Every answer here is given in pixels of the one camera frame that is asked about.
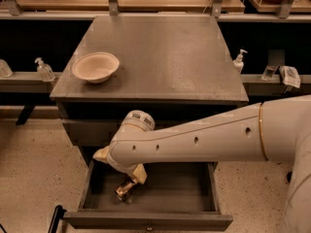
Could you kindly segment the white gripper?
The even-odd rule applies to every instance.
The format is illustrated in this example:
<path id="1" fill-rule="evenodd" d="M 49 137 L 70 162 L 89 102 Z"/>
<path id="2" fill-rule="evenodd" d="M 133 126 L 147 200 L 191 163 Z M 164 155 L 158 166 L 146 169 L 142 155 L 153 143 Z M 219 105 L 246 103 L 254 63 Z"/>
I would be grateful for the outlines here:
<path id="1" fill-rule="evenodd" d="M 119 172 L 127 174 L 136 183 L 144 184 L 147 179 L 147 173 L 143 164 L 126 164 L 117 160 L 109 153 L 109 147 L 97 150 L 92 158 L 96 161 L 109 164 Z"/>

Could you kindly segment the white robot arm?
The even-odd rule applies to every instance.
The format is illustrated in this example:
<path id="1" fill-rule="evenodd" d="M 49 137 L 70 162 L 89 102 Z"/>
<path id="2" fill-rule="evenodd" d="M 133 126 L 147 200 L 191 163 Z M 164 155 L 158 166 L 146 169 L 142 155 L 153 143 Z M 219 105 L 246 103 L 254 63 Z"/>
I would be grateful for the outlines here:
<path id="1" fill-rule="evenodd" d="M 311 95 L 245 106 L 164 129 L 142 111 L 127 114 L 97 161 L 144 183 L 146 163 L 291 162 L 281 233 L 311 233 Z"/>

